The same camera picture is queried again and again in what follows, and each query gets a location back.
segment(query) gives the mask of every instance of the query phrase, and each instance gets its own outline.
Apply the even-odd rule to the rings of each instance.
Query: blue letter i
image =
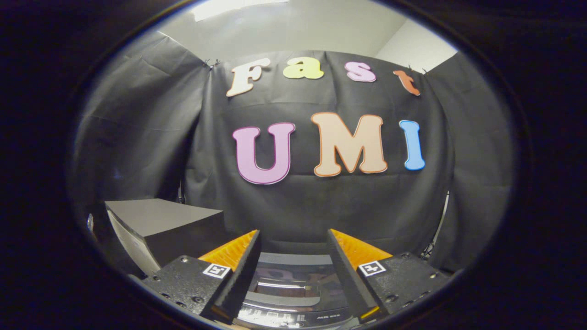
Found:
[[[406,134],[407,145],[407,160],[404,163],[406,168],[410,171],[421,170],[424,168],[425,162],[422,159],[422,150],[420,149],[420,138],[418,131],[420,125],[409,120],[400,121],[400,127]]]

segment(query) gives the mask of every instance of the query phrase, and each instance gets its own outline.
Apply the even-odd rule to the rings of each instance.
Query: white wall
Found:
[[[425,27],[408,19],[375,56],[424,73],[451,58],[457,50]]]
[[[290,0],[224,12],[199,22],[191,10],[159,30],[199,58],[219,60],[279,50],[330,50],[373,57],[406,21],[402,14],[370,0]]]

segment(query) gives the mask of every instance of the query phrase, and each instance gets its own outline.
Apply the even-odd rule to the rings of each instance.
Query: purple letter u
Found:
[[[238,172],[250,183],[274,184],[289,172],[289,135],[295,131],[295,125],[277,123],[269,126],[267,131],[275,138],[275,164],[270,169],[260,169],[255,160],[255,138],[261,132],[259,127],[243,127],[232,134],[237,141]]]

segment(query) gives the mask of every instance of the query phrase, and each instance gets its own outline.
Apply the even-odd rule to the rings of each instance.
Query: black backdrop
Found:
[[[317,58],[324,77],[284,77],[286,62],[302,56]],[[231,69],[261,58],[271,64],[253,90],[226,97]],[[349,79],[344,69],[349,61],[368,63],[377,80]],[[414,79],[419,96],[402,86],[395,70]],[[175,201],[182,181],[187,204],[223,210],[227,230],[235,235],[260,229],[266,252],[326,254],[325,234],[334,228],[391,253],[419,254],[432,240],[446,191],[452,190],[431,262],[454,272],[488,243],[514,180],[508,105],[462,53],[425,75],[365,56],[315,50],[260,53],[209,68],[174,40],[152,32],[117,54],[82,99],[72,143],[76,205]],[[380,116],[387,170],[315,176],[320,138],[310,117],[318,112],[337,113],[351,131],[362,115]],[[420,125],[426,159],[421,170],[404,168],[400,120]],[[248,126],[264,131],[278,122],[296,125],[288,176],[270,186],[245,181],[231,132]],[[256,145],[257,164],[271,167],[273,139],[261,134]],[[79,221],[89,210],[82,209]],[[93,211],[95,231],[104,233],[100,241],[116,240],[105,228],[107,217],[99,216],[103,213]],[[105,249],[112,260],[121,253],[115,242]]]
[[[573,175],[584,122],[582,4],[414,3],[467,38],[504,74],[528,114],[538,169],[528,173],[529,203],[510,210],[514,220],[464,283],[475,289],[461,287],[414,327],[584,327],[581,290],[573,285],[580,279],[576,251],[583,246],[575,217],[583,210],[583,180]],[[71,225],[62,176],[73,119],[63,104],[80,73],[121,31],[163,8],[157,1],[61,7],[16,1],[2,7],[9,41],[3,67],[12,88],[5,123],[11,135],[17,133],[4,135],[5,163],[14,173],[6,181],[12,198],[5,209],[13,212],[5,217],[5,300],[17,309],[3,320],[15,328],[174,327],[129,296],[112,273],[94,266],[94,253],[82,248]],[[118,18],[122,12],[125,19]]]

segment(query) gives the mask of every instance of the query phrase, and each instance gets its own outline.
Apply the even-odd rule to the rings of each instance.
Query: gray box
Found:
[[[235,238],[220,210],[162,199],[107,201],[106,210],[124,249],[147,274],[180,255],[198,258]]]

